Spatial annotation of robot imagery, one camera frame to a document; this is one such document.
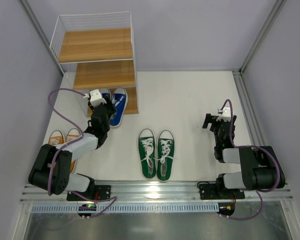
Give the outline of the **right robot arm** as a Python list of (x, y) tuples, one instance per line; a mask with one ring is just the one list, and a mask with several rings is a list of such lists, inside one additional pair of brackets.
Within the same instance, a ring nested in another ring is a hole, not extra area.
[(244, 199), (241, 190), (265, 191), (272, 187), (282, 189), (286, 178), (271, 146), (244, 146), (235, 148), (231, 143), (235, 127), (220, 116), (207, 113), (202, 127), (214, 135), (214, 157), (222, 164), (237, 164), (240, 171), (220, 173), (215, 182), (198, 183), (200, 198), (207, 199)]

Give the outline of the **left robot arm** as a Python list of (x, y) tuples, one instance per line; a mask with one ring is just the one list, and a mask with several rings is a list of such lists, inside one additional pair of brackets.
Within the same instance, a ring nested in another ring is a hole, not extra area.
[(104, 144), (110, 130), (110, 118), (115, 113), (115, 107), (107, 100), (92, 108), (88, 127), (78, 138), (56, 146), (44, 144), (29, 173), (28, 182), (46, 190), (49, 195), (60, 195), (66, 191), (85, 200), (95, 200), (95, 180), (83, 174), (72, 173), (71, 165)]

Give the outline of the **blue sneaker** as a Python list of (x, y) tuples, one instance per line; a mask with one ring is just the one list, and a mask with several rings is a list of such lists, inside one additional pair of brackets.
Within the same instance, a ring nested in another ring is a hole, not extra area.
[[(99, 88), (98, 89), (100, 91), (100, 93), (102, 94), (102, 97), (106, 100), (106, 99), (110, 99), (111, 98), (111, 92), (108, 88)], [(91, 106), (90, 103), (88, 103), (89, 108), (92, 110), (95, 107)]]
[(114, 91), (111, 102), (116, 110), (116, 113), (110, 119), (111, 127), (116, 128), (121, 124), (125, 109), (128, 105), (128, 101), (129, 101), (128, 93), (124, 88), (117, 88)]

